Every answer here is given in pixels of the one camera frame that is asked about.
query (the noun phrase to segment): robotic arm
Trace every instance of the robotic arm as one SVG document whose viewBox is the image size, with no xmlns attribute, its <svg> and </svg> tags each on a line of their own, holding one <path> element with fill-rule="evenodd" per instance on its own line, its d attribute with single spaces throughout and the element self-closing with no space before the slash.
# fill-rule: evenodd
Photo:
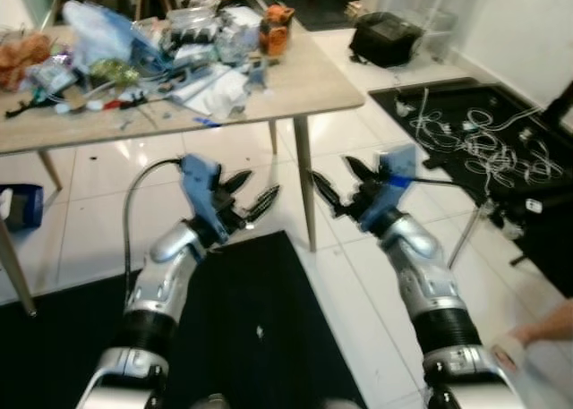
<svg viewBox="0 0 573 409">
<path fill-rule="evenodd" d="M 195 216 L 175 224 L 145 256 L 122 325 L 101 355 L 77 409 L 162 407 L 169 350 L 194 270 L 212 245 L 226 243 L 232 233 L 263 215 L 278 196 L 278 187 L 270 188 L 241 215 L 234 208 L 233 193 L 251 171 L 219 183 L 217 163 L 189 155 L 178 165 Z"/>
<path fill-rule="evenodd" d="M 361 181 L 343 205 L 328 180 L 312 179 L 335 217 L 350 216 L 374 234 L 398 276 L 400 294 L 423 352 L 430 409 L 523 409 L 525 406 L 480 340 L 440 243 L 411 216 L 397 209 L 415 178 L 415 147 L 380 155 L 375 171 L 346 157 Z"/>
</svg>

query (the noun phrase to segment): black floor mat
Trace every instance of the black floor mat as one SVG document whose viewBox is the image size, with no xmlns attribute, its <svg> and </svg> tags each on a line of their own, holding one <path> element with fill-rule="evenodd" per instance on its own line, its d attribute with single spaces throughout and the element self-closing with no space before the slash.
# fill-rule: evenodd
<svg viewBox="0 0 573 409">
<path fill-rule="evenodd" d="M 423 97 L 423 87 L 428 87 L 430 94 L 428 97 L 427 110 L 439 109 L 442 111 L 442 121 L 450 123 L 452 130 L 456 124 L 462 124 L 466 120 L 466 112 L 470 107 L 477 107 L 488 110 L 494 117 L 494 121 L 507 121 L 511 116 L 526 110 L 529 106 L 515 97 L 502 87 L 475 86 L 472 80 L 445 81 L 432 84 L 415 85 L 400 90 L 403 97 L 413 98 L 411 103 L 414 107 L 419 107 Z M 416 141 L 415 127 L 410 125 L 410 120 L 415 117 L 402 118 L 396 112 L 395 97 L 398 94 L 396 89 L 385 89 L 371 91 L 370 95 L 376 102 Z M 531 159 L 530 153 L 518 140 L 519 132 L 524 127 L 523 124 L 530 124 L 527 119 L 520 120 L 512 124 L 509 128 L 496 132 L 501 139 L 511 145 L 521 158 Z M 550 151 L 553 160 L 565 168 L 563 178 L 570 178 L 573 174 L 573 149 L 561 140 L 555 139 L 551 133 L 538 131 L 538 135 L 543 139 Z M 464 163 L 469 156 L 465 151 L 450 152 L 440 154 L 424 148 L 431 158 L 446 158 L 447 161 L 442 168 L 451 176 L 453 181 L 466 183 L 475 188 L 479 193 L 483 193 L 485 175 L 478 175 L 469 172 Z M 525 188 L 526 182 L 517 178 L 515 187 Z M 471 192 L 468 193 L 474 200 L 481 202 L 484 198 L 480 195 L 476 198 Z M 543 219 L 531 220 L 528 224 L 526 235 L 515 241 L 519 249 L 545 274 L 545 276 L 563 293 L 563 295 L 573 296 L 573 280 L 570 279 L 573 270 L 571 261 L 571 217 L 573 217 L 573 206 L 556 210 L 555 212 L 543 216 Z"/>
<path fill-rule="evenodd" d="M 352 0 L 283 0 L 309 31 L 347 29 L 353 26 L 344 11 Z"/>
<path fill-rule="evenodd" d="M 213 393 L 233 409 L 317 409 L 326 397 L 365 408 L 287 235 L 220 252 L 190 283 L 167 408 Z M 0 308 L 0 407 L 74 408 L 121 320 L 122 292 L 114 277 L 45 295 L 34 320 L 19 304 Z"/>
</svg>

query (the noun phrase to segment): tangled white wires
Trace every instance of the tangled white wires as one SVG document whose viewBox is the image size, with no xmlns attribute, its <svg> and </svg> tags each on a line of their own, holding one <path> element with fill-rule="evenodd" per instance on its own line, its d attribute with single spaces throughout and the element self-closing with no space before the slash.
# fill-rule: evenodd
<svg viewBox="0 0 573 409">
<path fill-rule="evenodd" d="M 463 150 L 472 158 L 465 162 L 467 170 L 485 175 L 485 194 L 490 193 L 492 180 L 513 188 L 516 178 L 522 178 L 527 184 L 546 183 L 563 175 L 563 168 L 549 158 L 549 150 L 543 141 L 531 140 L 527 147 L 534 160 L 519 158 L 516 151 L 495 135 L 496 132 L 510 127 L 514 122 L 536 112 L 528 109 L 513 115 L 508 121 L 496 124 L 493 116 L 479 108 L 467 110 L 467 121 L 474 128 L 471 134 L 457 136 L 452 133 L 449 124 L 441 121 L 441 111 L 425 113 L 429 90 L 423 91 L 423 100 L 418 116 L 410 121 L 415 127 L 417 141 L 427 149 L 438 152 Z"/>
</svg>

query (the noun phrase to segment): wooden table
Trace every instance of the wooden table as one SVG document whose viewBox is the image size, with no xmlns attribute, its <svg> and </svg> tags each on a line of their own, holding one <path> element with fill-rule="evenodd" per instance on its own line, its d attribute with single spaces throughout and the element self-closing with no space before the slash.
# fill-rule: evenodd
<svg viewBox="0 0 573 409">
<path fill-rule="evenodd" d="M 51 28 L 46 34 L 58 38 L 60 42 L 73 42 L 73 35 L 67 27 Z M 268 121 L 273 152 L 276 153 L 276 121 L 282 118 L 294 119 L 304 213 L 310 248 L 315 251 L 312 180 L 307 173 L 307 169 L 311 168 L 308 115 L 360 107 L 364 99 L 298 23 L 293 25 L 292 42 L 281 64 L 269 69 L 268 87 L 268 91 L 255 92 L 249 97 L 241 118 L 220 123 L 231 125 Z M 5 109 L 17 108 L 18 99 L 14 95 L 0 96 L 0 112 L 3 114 Z M 153 117 L 153 123 L 141 113 L 132 113 L 137 118 L 124 130 L 121 127 L 125 116 L 119 110 L 57 115 L 52 108 L 31 109 L 11 120 L 0 120 L 0 155 L 38 151 L 47 171 L 57 181 L 56 170 L 47 153 L 52 148 L 207 128 L 193 121 L 195 116 L 200 115 L 171 102 L 155 102 L 142 108 Z M 164 113 L 169 113 L 170 118 L 163 118 Z M 34 303 L 3 220 L 0 220 L 0 262 L 12 280 L 24 308 L 33 314 Z"/>
</svg>

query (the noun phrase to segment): white tile floor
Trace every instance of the white tile floor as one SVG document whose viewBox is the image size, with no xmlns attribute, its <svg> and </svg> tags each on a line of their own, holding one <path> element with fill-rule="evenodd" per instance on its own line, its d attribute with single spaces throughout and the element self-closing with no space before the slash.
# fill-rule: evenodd
<svg viewBox="0 0 573 409">
<path fill-rule="evenodd" d="M 456 67 L 429 64 L 422 58 L 398 72 L 351 64 L 346 52 L 351 34 L 351 30 L 334 30 L 314 37 L 364 94 L 397 82 L 466 75 Z M 286 229 L 369 407 L 421 407 L 421 353 L 399 300 L 391 266 L 371 237 L 359 233 L 347 219 L 332 219 L 318 199 L 319 250 L 308 252 L 292 122 L 280 121 L 278 128 L 276 157 L 270 150 L 266 124 L 52 151 L 65 185 L 60 193 L 54 192 L 34 154 L 0 158 L 0 182 L 39 183 L 46 190 L 42 227 L 14 237 L 33 292 L 41 294 L 121 272 L 120 217 L 125 190 L 148 163 L 186 151 L 216 159 L 228 172 L 249 167 L 255 175 L 239 193 L 240 203 L 246 206 L 256 192 L 273 183 L 282 185 L 283 195 L 279 205 L 240 238 Z M 408 141 L 370 98 L 357 110 L 312 117 L 311 138 L 314 168 L 330 175 L 342 192 L 350 192 L 354 180 L 340 155 L 372 161 L 375 151 Z M 444 176 L 440 171 L 421 171 Z M 178 179 L 173 169 L 161 169 L 135 196 L 136 265 L 141 265 L 143 252 L 154 237 L 189 213 Z M 419 186 L 408 193 L 402 207 L 425 223 L 449 252 L 473 205 L 462 191 Z M 562 300 L 535 265 L 508 266 L 518 254 L 513 243 L 482 223 L 456 268 L 462 294 L 485 341 L 519 322 L 541 318 Z M 0 272 L 0 302 L 14 297 L 5 273 Z M 571 407 L 573 400 L 567 400 L 572 398 L 573 388 L 571 358 L 570 345 L 534 348 L 526 370 L 516 378 L 531 407 Z"/>
</svg>

